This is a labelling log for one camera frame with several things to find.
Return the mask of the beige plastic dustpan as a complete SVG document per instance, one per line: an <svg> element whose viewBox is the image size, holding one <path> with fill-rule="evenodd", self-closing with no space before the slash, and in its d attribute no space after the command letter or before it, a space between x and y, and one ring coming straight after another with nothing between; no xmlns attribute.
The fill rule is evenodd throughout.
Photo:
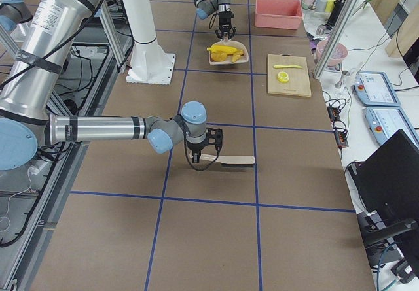
<svg viewBox="0 0 419 291"><path fill-rule="evenodd" d="M238 42L238 41L234 41L234 40L223 40L223 41L219 41L217 43L212 44L213 45L225 45L225 46L233 46L239 50L243 50L244 51L244 55L242 56L242 58L240 60L238 60L236 63L232 63L231 62L231 56L232 54L229 54L227 56L227 59L223 62L213 62L210 58L210 54L211 52L208 51L208 59L209 59L209 63L211 65L234 65L234 64L239 64L239 63L247 63L249 61L249 54L247 51L247 48L244 44Z"/></svg>

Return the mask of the yellow toy corn cob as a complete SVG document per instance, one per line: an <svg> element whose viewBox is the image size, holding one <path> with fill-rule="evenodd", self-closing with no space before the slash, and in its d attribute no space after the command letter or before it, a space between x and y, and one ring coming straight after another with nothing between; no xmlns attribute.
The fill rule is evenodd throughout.
<svg viewBox="0 0 419 291"><path fill-rule="evenodd" d="M211 47L207 47L206 50L210 52L221 51L228 55L233 54L238 51L238 49L233 46L225 46L225 45L213 45Z"/></svg>

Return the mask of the tan toy ginger root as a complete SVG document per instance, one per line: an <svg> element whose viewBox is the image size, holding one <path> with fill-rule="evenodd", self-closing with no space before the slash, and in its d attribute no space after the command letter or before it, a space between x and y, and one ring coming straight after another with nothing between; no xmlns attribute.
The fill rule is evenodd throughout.
<svg viewBox="0 0 419 291"><path fill-rule="evenodd" d="M231 62L232 63L236 63L238 60L240 60L242 58L243 55L244 55L244 51L243 50L237 50L231 56Z"/></svg>

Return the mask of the brown toy potato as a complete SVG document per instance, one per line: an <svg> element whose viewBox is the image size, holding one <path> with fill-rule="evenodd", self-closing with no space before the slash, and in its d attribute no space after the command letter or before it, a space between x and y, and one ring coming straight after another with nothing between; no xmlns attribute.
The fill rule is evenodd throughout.
<svg viewBox="0 0 419 291"><path fill-rule="evenodd" d="M225 52L220 51L220 50L211 52L210 54L211 60L217 63L225 61L227 59L227 56L228 55Z"/></svg>

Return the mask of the pink plastic bin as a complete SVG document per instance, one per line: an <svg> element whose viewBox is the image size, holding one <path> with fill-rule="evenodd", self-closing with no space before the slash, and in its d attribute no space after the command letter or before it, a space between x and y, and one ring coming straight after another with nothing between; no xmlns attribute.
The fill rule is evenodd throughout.
<svg viewBox="0 0 419 291"><path fill-rule="evenodd" d="M301 21L299 0L255 0L255 27L297 30Z"/></svg>

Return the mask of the yellow plastic knife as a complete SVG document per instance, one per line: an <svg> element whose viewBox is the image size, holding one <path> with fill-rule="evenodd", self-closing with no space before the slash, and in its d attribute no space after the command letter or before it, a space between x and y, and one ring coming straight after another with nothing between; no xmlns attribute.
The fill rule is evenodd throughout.
<svg viewBox="0 0 419 291"><path fill-rule="evenodd" d="M303 66L301 65L295 65L295 64L290 64L290 65L273 65L274 69L302 69Z"/></svg>

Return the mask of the bamboo cutting board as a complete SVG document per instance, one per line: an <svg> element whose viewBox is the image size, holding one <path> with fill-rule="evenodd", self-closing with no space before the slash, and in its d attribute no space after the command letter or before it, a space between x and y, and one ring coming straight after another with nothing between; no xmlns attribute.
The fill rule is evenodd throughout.
<svg viewBox="0 0 419 291"><path fill-rule="evenodd" d="M306 58L269 54L267 56L267 92L276 95L311 97Z"/></svg>

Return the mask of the pink bowl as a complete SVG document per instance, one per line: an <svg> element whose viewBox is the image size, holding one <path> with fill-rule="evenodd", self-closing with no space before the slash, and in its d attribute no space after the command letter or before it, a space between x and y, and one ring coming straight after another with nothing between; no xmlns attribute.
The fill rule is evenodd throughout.
<svg viewBox="0 0 419 291"><path fill-rule="evenodd" d="M320 59L320 57L323 54L323 51L328 43L328 40L322 40L316 45L316 58L317 60ZM343 59L348 55L347 48L341 44L338 43L332 53L332 56L329 58L329 61L327 63L328 66L335 66L343 61Z"/></svg>

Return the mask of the black bottle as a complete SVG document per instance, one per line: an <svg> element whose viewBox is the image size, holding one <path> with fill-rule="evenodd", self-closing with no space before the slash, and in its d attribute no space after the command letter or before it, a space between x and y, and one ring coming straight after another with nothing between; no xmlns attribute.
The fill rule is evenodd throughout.
<svg viewBox="0 0 419 291"><path fill-rule="evenodd" d="M331 15L330 15L327 23L326 23L327 27L334 27L335 26L335 24L338 20L338 17L339 17L339 15L340 15L343 7L344 7L345 2L346 2L346 0L335 0L333 2L332 12L331 12Z"/></svg>

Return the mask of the black power strip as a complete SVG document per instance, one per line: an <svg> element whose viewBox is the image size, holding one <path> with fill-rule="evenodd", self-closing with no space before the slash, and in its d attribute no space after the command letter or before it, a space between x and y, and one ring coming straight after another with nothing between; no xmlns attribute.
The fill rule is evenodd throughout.
<svg viewBox="0 0 419 291"><path fill-rule="evenodd" d="M340 119L340 110L336 107L328 106L327 112L337 146L339 148L348 147L348 128Z"/></svg>

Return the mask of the upper blue teach pendant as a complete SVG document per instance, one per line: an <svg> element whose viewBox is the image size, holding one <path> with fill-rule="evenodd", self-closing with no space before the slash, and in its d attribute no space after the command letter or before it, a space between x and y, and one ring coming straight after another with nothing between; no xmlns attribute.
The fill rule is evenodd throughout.
<svg viewBox="0 0 419 291"><path fill-rule="evenodd" d="M384 72L359 71L354 90L365 106L399 107L401 105Z"/></svg>

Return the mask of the blue teach pendant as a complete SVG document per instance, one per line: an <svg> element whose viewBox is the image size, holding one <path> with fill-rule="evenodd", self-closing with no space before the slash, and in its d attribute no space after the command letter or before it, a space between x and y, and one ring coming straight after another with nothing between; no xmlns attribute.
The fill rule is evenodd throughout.
<svg viewBox="0 0 419 291"><path fill-rule="evenodd" d="M383 145L394 133L402 129L418 146L418 134L401 107L366 107L365 119L379 145Z"/></svg>
<svg viewBox="0 0 419 291"><path fill-rule="evenodd" d="M359 71L354 90L365 106L399 107L401 105L384 72Z"/></svg>

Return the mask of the lower blue teach pendant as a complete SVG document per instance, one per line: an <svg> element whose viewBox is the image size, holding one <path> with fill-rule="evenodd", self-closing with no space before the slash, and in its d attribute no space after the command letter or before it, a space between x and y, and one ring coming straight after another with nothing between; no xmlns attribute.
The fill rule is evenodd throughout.
<svg viewBox="0 0 419 291"><path fill-rule="evenodd" d="M402 129L418 146L418 134L401 107L366 107L365 119L379 145L383 145L394 133Z"/></svg>

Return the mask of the black monitor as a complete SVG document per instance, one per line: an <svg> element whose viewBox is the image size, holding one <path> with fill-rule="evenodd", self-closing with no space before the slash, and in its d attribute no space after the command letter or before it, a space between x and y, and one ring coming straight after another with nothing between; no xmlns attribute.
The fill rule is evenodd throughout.
<svg viewBox="0 0 419 291"><path fill-rule="evenodd" d="M392 238L418 274L418 147L396 131L364 162L349 166L368 213L376 212L384 226L362 230L367 247Z"/></svg>

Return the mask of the aluminium frame post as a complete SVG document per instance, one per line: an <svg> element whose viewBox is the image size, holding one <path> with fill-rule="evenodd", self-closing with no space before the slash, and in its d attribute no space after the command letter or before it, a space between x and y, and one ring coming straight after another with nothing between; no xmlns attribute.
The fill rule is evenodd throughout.
<svg viewBox="0 0 419 291"><path fill-rule="evenodd" d="M356 4L359 0L346 0L345 5L343 6L342 12L340 13L337 22L335 24L335 28L327 41L327 44L323 50L323 53L319 60L316 63L313 71L313 77L315 79L320 79L321 75L323 74L329 60L331 59L337 44L340 41L340 38L344 32L345 27L348 25L350 18L355 10Z"/></svg>

